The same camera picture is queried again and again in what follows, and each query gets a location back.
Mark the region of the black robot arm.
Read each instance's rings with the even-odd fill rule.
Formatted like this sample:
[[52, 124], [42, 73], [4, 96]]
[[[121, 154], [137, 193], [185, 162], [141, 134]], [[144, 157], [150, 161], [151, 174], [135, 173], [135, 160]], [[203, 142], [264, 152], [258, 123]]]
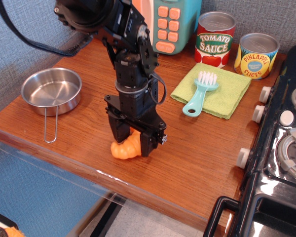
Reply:
[[157, 114], [158, 54], [150, 43], [144, 17], [129, 0], [58, 0], [55, 13], [65, 26], [99, 39], [116, 72], [117, 96], [107, 95], [107, 114], [115, 140], [124, 142], [130, 130], [140, 133], [141, 155], [149, 156], [167, 136]]

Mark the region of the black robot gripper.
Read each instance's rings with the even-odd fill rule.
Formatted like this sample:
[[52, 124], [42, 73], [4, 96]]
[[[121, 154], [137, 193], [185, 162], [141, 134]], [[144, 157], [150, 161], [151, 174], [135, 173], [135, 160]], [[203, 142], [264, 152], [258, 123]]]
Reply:
[[141, 132], [141, 155], [148, 157], [150, 153], [164, 144], [166, 123], [156, 112], [159, 96], [158, 85], [148, 85], [142, 89], [117, 87], [118, 95], [106, 95], [107, 114], [112, 134], [117, 143], [126, 140], [130, 128]]

